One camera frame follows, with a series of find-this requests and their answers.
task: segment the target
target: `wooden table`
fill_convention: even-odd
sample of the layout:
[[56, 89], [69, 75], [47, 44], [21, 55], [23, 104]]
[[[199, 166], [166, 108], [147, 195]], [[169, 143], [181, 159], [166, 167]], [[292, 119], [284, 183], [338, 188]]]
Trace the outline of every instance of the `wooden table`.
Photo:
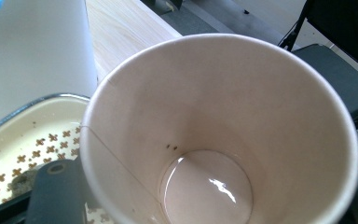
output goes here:
[[131, 55], [181, 35], [140, 0], [87, 0], [99, 82]]

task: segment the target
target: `cup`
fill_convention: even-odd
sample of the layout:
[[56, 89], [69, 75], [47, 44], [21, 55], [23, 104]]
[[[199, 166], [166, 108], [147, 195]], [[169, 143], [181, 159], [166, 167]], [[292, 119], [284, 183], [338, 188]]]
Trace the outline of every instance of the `cup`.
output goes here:
[[130, 57], [92, 96], [80, 139], [117, 223], [333, 223], [358, 179], [357, 135], [332, 87], [240, 35]]

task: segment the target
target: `liquid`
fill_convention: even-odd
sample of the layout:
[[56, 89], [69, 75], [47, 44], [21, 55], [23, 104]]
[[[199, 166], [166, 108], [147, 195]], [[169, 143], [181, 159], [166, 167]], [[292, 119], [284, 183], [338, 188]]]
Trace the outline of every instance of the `liquid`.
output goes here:
[[216, 151], [183, 155], [167, 170], [160, 191], [163, 209], [172, 224], [243, 224], [252, 211], [246, 173]]

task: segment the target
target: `chair backrest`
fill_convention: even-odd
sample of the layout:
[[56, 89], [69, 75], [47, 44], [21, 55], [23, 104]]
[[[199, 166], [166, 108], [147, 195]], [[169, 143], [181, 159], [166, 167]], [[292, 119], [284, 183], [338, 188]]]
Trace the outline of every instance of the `chair backrest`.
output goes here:
[[308, 0], [297, 22], [297, 35], [305, 19], [358, 62], [358, 0]]

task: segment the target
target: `black chair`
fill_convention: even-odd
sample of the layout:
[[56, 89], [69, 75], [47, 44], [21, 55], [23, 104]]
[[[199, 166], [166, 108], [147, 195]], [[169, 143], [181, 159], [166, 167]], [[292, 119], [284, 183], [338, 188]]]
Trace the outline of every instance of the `black chair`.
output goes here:
[[[305, 19], [358, 63], [358, 0], [308, 0], [281, 48], [292, 50]], [[314, 44], [292, 52], [333, 86], [358, 129], [358, 72], [326, 46]]]

